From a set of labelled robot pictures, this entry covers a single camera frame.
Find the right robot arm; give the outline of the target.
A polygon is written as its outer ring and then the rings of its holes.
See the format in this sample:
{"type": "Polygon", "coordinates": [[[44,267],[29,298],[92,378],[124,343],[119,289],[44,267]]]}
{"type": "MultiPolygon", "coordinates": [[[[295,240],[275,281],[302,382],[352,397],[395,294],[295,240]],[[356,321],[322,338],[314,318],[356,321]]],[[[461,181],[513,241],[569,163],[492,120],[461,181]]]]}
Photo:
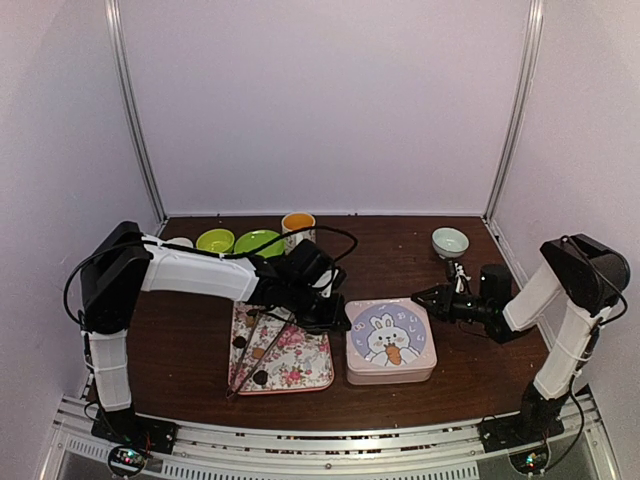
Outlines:
{"type": "Polygon", "coordinates": [[[613,310],[627,303],[631,280],[627,259],[585,234],[544,242],[542,261],[528,282],[512,288],[503,264],[481,267],[479,290],[472,293],[463,267],[448,263],[448,280],[412,294],[428,315],[447,323],[479,323],[499,344],[527,335],[552,313],[562,319],[546,360],[528,383],[510,429],[519,440],[542,437],[573,392],[573,383],[589,362],[600,330],[617,320],[613,310]]]}

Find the floral pink tray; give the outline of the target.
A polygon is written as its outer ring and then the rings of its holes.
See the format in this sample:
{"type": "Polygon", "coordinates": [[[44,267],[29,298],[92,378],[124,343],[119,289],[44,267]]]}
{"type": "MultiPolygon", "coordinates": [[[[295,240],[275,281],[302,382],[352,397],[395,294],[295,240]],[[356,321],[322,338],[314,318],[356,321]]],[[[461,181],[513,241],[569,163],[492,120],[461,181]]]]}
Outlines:
{"type": "MultiPolygon", "coordinates": [[[[248,310],[253,305],[236,302],[234,311],[248,310]]],[[[285,315],[289,311],[277,308],[285,315]]],[[[268,376],[264,372],[255,375],[254,383],[248,383],[241,395],[289,394],[321,391],[334,381],[335,373],[329,338],[326,334],[311,335],[298,326],[289,327],[278,342],[276,350],[266,360],[268,376]]]]}

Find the metal serving tongs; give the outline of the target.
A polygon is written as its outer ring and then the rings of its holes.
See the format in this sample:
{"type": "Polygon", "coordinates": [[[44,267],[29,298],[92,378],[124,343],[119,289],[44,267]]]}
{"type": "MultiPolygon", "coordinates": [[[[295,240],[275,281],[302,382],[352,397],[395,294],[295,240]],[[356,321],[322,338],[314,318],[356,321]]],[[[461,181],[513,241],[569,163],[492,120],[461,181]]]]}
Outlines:
{"type": "Polygon", "coordinates": [[[234,311],[229,360],[228,384],[225,399],[233,401],[242,394],[255,375],[268,376],[266,360],[276,350],[278,342],[289,327],[294,327],[293,315],[280,310],[250,307],[234,311]]]}

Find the pink rabbit tin lid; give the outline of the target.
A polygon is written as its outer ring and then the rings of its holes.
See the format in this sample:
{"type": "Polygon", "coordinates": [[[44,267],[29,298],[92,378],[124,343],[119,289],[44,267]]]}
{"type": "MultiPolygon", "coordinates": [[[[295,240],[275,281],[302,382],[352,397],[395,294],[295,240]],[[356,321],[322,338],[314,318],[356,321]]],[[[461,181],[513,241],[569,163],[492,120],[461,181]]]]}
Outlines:
{"type": "Polygon", "coordinates": [[[409,298],[350,301],[346,362],[361,357],[380,366],[408,365],[418,357],[437,358],[427,312],[409,298]]]}

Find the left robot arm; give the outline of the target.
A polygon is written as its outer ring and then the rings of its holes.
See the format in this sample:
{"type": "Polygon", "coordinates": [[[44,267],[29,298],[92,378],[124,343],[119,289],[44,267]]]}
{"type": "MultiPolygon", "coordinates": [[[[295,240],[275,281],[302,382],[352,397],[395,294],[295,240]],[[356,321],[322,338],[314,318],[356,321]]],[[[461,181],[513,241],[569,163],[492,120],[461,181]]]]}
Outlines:
{"type": "Polygon", "coordinates": [[[310,240],[274,258],[258,251],[223,255],[145,235],[134,222],[119,224],[80,268],[79,321],[106,429],[123,444],[144,433],[133,407],[126,347],[141,292],[176,291],[282,308],[299,328],[322,334],[351,328],[344,297],[333,290],[344,275],[310,240]]]}

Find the pink divided tin box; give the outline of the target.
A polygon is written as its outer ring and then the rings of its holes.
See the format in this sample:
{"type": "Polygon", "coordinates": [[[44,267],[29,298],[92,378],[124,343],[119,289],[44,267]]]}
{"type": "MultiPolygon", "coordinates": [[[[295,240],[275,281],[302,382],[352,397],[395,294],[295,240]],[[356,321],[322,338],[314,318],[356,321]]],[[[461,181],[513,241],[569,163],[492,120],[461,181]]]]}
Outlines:
{"type": "Polygon", "coordinates": [[[347,359],[346,377],[350,384],[356,386],[420,383],[431,377],[436,366],[436,357],[418,357],[403,366],[380,366],[354,357],[347,359]]]}

